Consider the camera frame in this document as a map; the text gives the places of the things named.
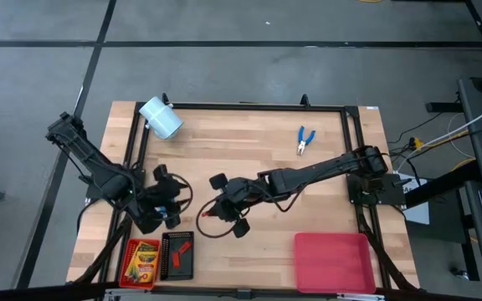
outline wooden tabletop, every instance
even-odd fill
[[[101,151],[121,163],[135,102],[113,103],[105,128]],[[364,140],[387,152],[386,137],[377,108],[360,107]],[[184,121],[177,136],[169,141],[150,134],[145,169],[151,173],[157,164],[185,177],[192,185],[192,205],[182,214],[182,224],[174,231],[195,232],[194,279],[158,282],[161,286],[206,288],[295,288],[293,237],[297,232],[357,232],[356,216],[349,203],[345,176],[308,186],[292,210],[279,212],[273,204],[260,204],[247,216],[251,230],[240,239],[230,234],[206,238],[195,228],[198,209],[217,195],[208,179],[223,172],[234,178],[254,179],[259,171],[274,168],[300,168],[341,155],[346,151],[341,118],[332,112],[282,112],[248,110],[175,110]],[[353,147],[354,125],[349,120]],[[144,120],[137,132],[133,161],[136,160]],[[315,139],[302,157],[295,154],[300,125],[316,130]],[[153,184],[152,176],[146,185]],[[391,207],[379,206],[384,247],[408,281],[418,286],[418,277],[403,216]],[[105,245],[111,208],[98,202],[83,215],[67,280],[80,276]],[[219,234],[230,224],[217,218],[203,218],[202,228]],[[134,226],[132,237],[161,238],[164,224],[142,235]],[[118,246],[111,257],[109,280],[114,280]],[[375,281],[381,287],[377,256],[372,251]]]

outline pliers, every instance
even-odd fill
[[[305,152],[305,147],[310,144],[312,139],[314,139],[315,131],[311,131],[310,137],[308,139],[304,140],[304,132],[305,132],[305,127],[301,126],[299,130],[299,146],[297,147],[297,155],[302,156],[302,153]]]

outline black metal frame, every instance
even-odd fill
[[[475,23],[478,24],[478,30],[482,36],[482,21],[479,14],[475,11],[474,5],[470,0],[438,0],[439,2],[457,2],[465,3]],[[100,59],[101,50],[103,48],[124,48],[124,47],[318,47],[318,48],[479,48],[482,49],[482,41],[383,41],[383,42],[362,42],[362,41],[120,41],[107,42],[105,36],[110,26],[110,21],[115,11],[116,0],[110,0],[105,11],[104,20],[102,22],[100,32],[96,40],[0,40],[0,47],[13,48],[93,48],[90,57],[89,65],[86,70],[82,90],[74,107],[74,115],[80,117],[85,107],[85,102],[90,90],[92,79],[94,78],[96,67]],[[178,104],[178,108],[190,108],[190,104]],[[228,107],[225,110],[238,110],[233,107]],[[296,110],[289,106],[267,105],[259,107],[258,110]],[[316,107],[311,107],[310,110],[317,110]],[[26,244],[23,252],[23,260],[20,263],[17,271],[17,288],[26,288],[29,285],[30,279],[33,275],[34,265],[38,258],[44,235],[46,233],[49,219],[54,208],[56,196],[58,194],[64,169],[67,163],[66,156],[60,152],[54,163],[54,168],[48,184],[45,189],[41,207],[38,212],[38,219],[34,223],[34,231]],[[375,217],[377,215],[376,209],[370,209],[370,215]]]
[[[136,110],[137,108],[140,108],[143,104],[145,103],[136,103]],[[343,129],[343,135],[344,135],[344,143],[346,147],[346,151],[352,151],[352,143],[351,143],[351,132],[349,129],[349,123],[348,123],[348,117],[351,117],[353,119],[353,123],[355,126],[355,134],[356,134],[356,141],[358,146],[364,145],[364,138],[362,134],[362,124],[360,122],[360,115],[358,111],[358,107],[356,106],[314,106],[311,105],[308,97],[306,95],[303,95],[301,102],[299,105],[256,105],[256,104],[198,104],[198,103],[179,103],[176,104],[174,103],[174,107],[178,110],[265,110],[265,111],[300,111],[300,112],[329,112],[329,113],[338,113],[340,114],[341,117],[341,128]],[[131,132],[133,130],[136,130],[136,125],[138,124],[138,120],[140,119],[139,114],[134,114],[133,115],[133,121],[131,122]],[[148,141],[148,135],[149,135],[149,130],[145,128],[142,133],[141,137],[141,145],[139,149],[139,156],[137,159],[137,164],[142,166],[145,153],[146,153],[146,145]],[[377,215],[377,209],[375,206],[370,206],[369,207],[369,212],[370,212],[370,218],[372,220],[372,230],[373,233],[375,234],[375,237],[377,240],[381,243],[382,245],[382,234],[381,234],[381,229],[378,221],[378,215]],[[362,205],[356,205],[356,216],[358,214],[363,214],[363,209]],[[110,224],[110,229],[115,228],[115,226],[118,224],[117,221],[113,221],[111,219],[111,224]],[[126,250],[126,243],[127,239],[129,239],[130,233],[127,233],[124,236],[123,243],[120,245],[120,253],[119,253],[119,260],[116,266],[116,275],[119,276],[121,273],[121,261],[123,257],[123,253]],[[105,263],[104,269],[105,271],[109,268],[109,261]],[[389,273],[385,270],[383,267],[382,263],[379,261],[379,268],[381,272],[381,279],[382,279],[382,286],[384,288],[391,288],[391,282],[390,282],[390,275]],[[183,291],[191,293],[193,288],[184,288],[184,287],[177,287],[177,289],[181,289]],[[285,293],[284,292],[279,292],[276,295],[273,295],[272,292],[274,290],[267,290],[266,296],[268,297],[284,297]],[[334,295],[326,295],[327,298],[332,298]]]
[[[118,289],[117,282],[108,283],[84,283],[75,285],[61,285],[46,288],[9,289],[0,291],[0,300],[17,301],[44,301],[44,300],[85,300],[101,298],[102,296],[118,298],[115,294]],[[319,294],[300,293],[294,289],[235,289],[235,288],[179,288],[179,287],[157,287],[153,291],[142,290],[142,293],[183,295],[183,296],[209,296],[209,297],[230,297],[237,299],[252,299],[262,297],[285,297],[285,298],[338,298],[345,297],[343,294]],[[417,293],[396,289],[377,288],[375,295],[382,295],[386,300],[429,300],[429,301],[482,301],[479,298],[467,298],[448,296],[437,293]]]

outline gray floor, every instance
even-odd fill
[[[0,0],[0,39],[95,40],[108,0]],[[476,1],[482,16],[482,1]],[[119,0],[107,40],[473,40],[480,35],[456,3],[360,3],[355,0]],[[52,170],[56,148],[46,127],[79,94],[91,48],[0,48],[0,289],[12,285]],[[454,101],[456,80],[482,75],[482,51],[350,48],[104,48],[83,119],[100,143],[113,100],[376,105],[389,140],[429,118],[423,104]],[[445,133],[443,115],[413,133]],[[456,118],[454,126],[462,125]],[[468,141],[458,146],[471,152]],[[434,177],[463,160],[450,145],[417,159]],[[33,286],[64,282],[85,187],[68,166]],[[447,273],[462,265],[458,245],[411,237],[423,288],[482,297],[482,282]]]

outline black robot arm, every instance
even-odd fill
[[[174,200],[189,185],[179,176],[183,183],[175,180],[166,166],[159,165],[153,171],[156,185],[144,187],[132,169],[111,162],[90,143],[83,122],[67,113],[48,128],[46,138],[73,154],[91,173],[80,179],[94,187],[116,210],[126,211],[142,233],[153,232],[163,221],[168,228],[179,224],[181,206],[187,203],[187,208],[192,197]],[[165,208],[167,217],[157,210],[160,207]]]
[[[365,197],[369,200],[370,196],[379,199],[379,195],[382,193],[391,195],[395,194],[395,191],[399,191],[402,194],[403,189],[401,185],[403,181],[385,181],[383,178],[387,176],[385,175],[387,171],[386,163],[378,148],[364,146],[337,158],[298,170],[284,168],[260,172],[256,180],[234,178],[228,181],[224,174],[219,174],[212,177],[209,181],[213,189],[220,190],[222,193],[200,209],[197,215],[197,230],[202,235],[211,238],[222,237],[230,232],[233,232],[235,237],[242,237],[250,230],[249,223],[245,218],[247,215],[246,210],[250,207],[261,202],[273,202],[282,212],[287,212],[299,194],[309,184],[344,174],[348,175],[347,182],[351,184],[354,190],[353,193],[355,195],[351,197]],[[285,209],[279,205],[280,201],[287,200],[294,194],[293,201]],[[203,212],[204,208],[212,203],[211,208]],[[367,240],[397,286],[400,289],[418,290],[399,272],[384,251],[381,243],[378,242],[371,228],[367,225],[366,218],[362,212],[362,205],[356,204],[355,206],[357,206],[356,214],[359,222],[359,231],[367,236]],[[202,212],[202,216],[218,217],[225,222],[234,222],[234,225],[229,231],[221,235],[212,236],[204,233],[199,225]]]
[[[211,209],[203,214],[235,222],[232,231],[236,237],[242,237],[250,229],[244,218],[245,209],[261,202],[273,202],[282,212],[287,212],[306,186],[344,174],[354,176],[362,189],[373,193],[382,189],[381,179],[386,172],[387,166],[378,148],[365,146],[298,170],[284,168],[260,172],[256,180],[238,177],[228,181],[224,174],[219,174],[210,182],[213,189],[222,193],[213,200]],[[285,209],[278,204],[294,194],[297,196]]]

